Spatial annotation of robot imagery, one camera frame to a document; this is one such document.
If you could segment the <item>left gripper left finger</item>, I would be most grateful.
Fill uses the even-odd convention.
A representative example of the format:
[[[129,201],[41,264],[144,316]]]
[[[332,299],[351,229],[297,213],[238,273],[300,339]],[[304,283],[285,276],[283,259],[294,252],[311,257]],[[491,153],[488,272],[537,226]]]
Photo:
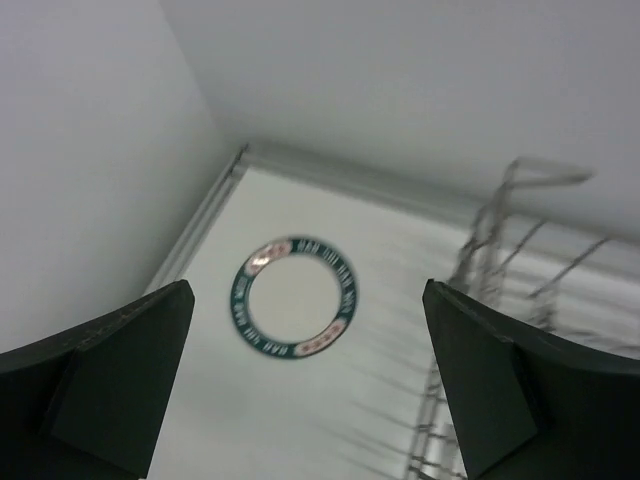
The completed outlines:
[[[2,478],[146,478],[194,306],[180,280],[3,353]]]

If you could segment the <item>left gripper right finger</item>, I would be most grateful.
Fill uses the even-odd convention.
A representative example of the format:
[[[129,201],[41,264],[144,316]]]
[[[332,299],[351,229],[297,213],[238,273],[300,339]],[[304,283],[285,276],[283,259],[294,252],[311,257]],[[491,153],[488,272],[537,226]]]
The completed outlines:
[[[639,362],[430,279],[426,322],[471,479],[636,479]]]

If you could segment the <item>grey wire dish rack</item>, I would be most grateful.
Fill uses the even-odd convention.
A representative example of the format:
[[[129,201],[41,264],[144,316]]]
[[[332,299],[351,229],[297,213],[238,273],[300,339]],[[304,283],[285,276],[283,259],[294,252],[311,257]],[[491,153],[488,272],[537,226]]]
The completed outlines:
[[[477,213],[456,267],[442,282],[479,303],[565,340],[639,362],[639,278],[596,261],[610,236],[563,234],[547,220],[510,224],[516,191],[580,184],[587,169],[519,157]],[[433,349],[411,444],[409,479],[468,477]]]

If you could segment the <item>green rimmed printed plate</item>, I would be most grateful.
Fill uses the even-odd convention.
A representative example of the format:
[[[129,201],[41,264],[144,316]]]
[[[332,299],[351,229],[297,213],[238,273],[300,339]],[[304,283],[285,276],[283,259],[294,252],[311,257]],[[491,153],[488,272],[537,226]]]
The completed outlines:
[[[358,303],[348,258],[308,236],[277,238],[252,252],[229,294],[239,336],[259,353],[284,360],[329,348],[352,323]]]

